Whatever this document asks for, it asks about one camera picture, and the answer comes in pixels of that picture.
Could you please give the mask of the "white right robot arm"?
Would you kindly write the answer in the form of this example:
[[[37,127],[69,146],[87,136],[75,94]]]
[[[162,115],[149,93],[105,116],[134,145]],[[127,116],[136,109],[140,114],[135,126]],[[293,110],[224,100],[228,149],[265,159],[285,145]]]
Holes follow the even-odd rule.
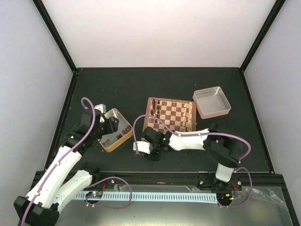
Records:
[[[217,162],[214,185],[220,190],[231,184],[231,176],[238,167],[243,141],[231,134],[218,131],[220,126],[213,124],[210,128],[193,131],[167,131],[165,134],[147,127],[142,133],[142,141],[136,141],[133,149],[145,153],[149,159],[156,161],[161,152],[202,150]]]

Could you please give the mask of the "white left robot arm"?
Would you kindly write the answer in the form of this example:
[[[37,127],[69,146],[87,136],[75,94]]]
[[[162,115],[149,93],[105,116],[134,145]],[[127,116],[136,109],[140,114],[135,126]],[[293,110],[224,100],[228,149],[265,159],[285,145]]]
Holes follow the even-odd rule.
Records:
[[[98,109],[87,109],[80,123],[64,137],[57,155],[39,182],[25,196],[14,202],[19,225],[53,226],[64,207],[86,187],[100,185],[97,167],[84,165],[75,175],[65,181],[73,166],[94,143],[105,135],[118,130],[119,120],[108,117]]]

